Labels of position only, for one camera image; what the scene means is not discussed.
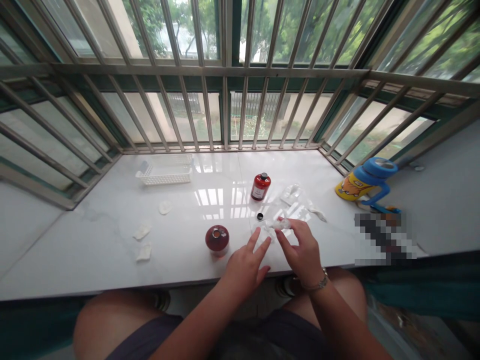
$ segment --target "person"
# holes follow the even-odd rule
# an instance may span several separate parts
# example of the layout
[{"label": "person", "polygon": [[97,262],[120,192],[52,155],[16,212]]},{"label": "person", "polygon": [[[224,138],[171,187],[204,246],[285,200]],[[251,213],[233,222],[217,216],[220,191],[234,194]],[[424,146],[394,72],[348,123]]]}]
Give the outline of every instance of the person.
[{"label": "person", "polygon": [[104,292],[80,312],[73,334],[79,360],[118,359],[391,359],[370,333],[361,283],[341,268],[322,268],[308,224],[290,219],[298,245],[276,230],[283,253],[302,286],[255,326],[232,322],[236,310],[264,280],[260,268],[268,237],[256,251],[258,227],[230,257],[225,273],[185,318],[164,314],[153,297]]}]

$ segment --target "white plastic basket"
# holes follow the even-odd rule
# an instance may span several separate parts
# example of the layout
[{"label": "white plastic basket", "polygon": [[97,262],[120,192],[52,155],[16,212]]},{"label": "white plastic basket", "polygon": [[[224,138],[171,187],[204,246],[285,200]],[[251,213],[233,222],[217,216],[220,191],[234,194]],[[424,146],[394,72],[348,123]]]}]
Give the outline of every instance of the white plastic basket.
[{"label": "white plastic basket", "polygon": [[168,154],[142,162],[135,177],[147,186],[183,184],[192,181],[192,173],[192,154]]}]

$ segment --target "hand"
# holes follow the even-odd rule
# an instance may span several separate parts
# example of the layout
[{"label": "hand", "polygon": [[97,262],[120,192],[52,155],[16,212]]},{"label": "hand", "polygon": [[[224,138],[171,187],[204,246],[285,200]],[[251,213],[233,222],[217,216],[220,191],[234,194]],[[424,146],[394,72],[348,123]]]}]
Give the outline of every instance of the hand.
[{"label": "hand", "polygon": [[275,230],[278,242],[280,242],[286,261],[293,272],[298,276],[301,283],[307,287],[317,285],[324,278],[324,271],[320,263],[319,243],[315,240],[308,224],[305,221],[288,219],[291,229],[298,239],[297,245],[290,245],[281,230]]},{"label": "hand", "polygon": [[257,227],[248,243],[232,254],[226,265],[225,274],[218,282],[218,285],[224,288],[225,294],[232,296],[234,301],[239,301],[239,305],[253,294],[270,271],[270,266],[261,269],[259,267],[272,239],[270,236],[267,237],[254,252],[259,235],[260,228]]}]

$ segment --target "silver bracelet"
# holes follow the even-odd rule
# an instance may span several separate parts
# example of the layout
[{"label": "silver bracelet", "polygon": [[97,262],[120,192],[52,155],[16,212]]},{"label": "silver bracelet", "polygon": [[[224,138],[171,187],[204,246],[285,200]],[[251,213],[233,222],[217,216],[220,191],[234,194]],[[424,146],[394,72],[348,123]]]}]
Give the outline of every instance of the silver bracelet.
[{"label": "silver bracelet", "polygon": [[315,286],[305,286],[301,281],[301,287],[304,288],[307,291],[313,291],[313,290],[318,290],[318,289],[323,289],[325,286],[327,286],[327,282],[329,280],[329,275],[327,274],[327,269],[322,267],[323,273],[325,274],[325,277],[323,278],[322,281],[320,281],[317,285]]}]

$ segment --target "red bottle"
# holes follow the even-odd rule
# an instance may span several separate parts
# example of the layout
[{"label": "red bottle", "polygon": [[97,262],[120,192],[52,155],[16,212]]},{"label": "red bottle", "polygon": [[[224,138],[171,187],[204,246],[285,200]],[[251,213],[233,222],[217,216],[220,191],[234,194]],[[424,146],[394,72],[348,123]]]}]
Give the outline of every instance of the red bottle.
[{"label": "red bottle", "polygon": [[257,201],[263,200],[271,183],[272,180],[270,180],[270,177],[266,172],[262,172],[255,176],[255,179],[253,179],[253,186],[251,187],[251,198]]},{"label": "red bottle", "polygon": [[229,231],[222,225],[214,225],[205,235],[205,244],[212,255],[221,258],[229,251]]}]

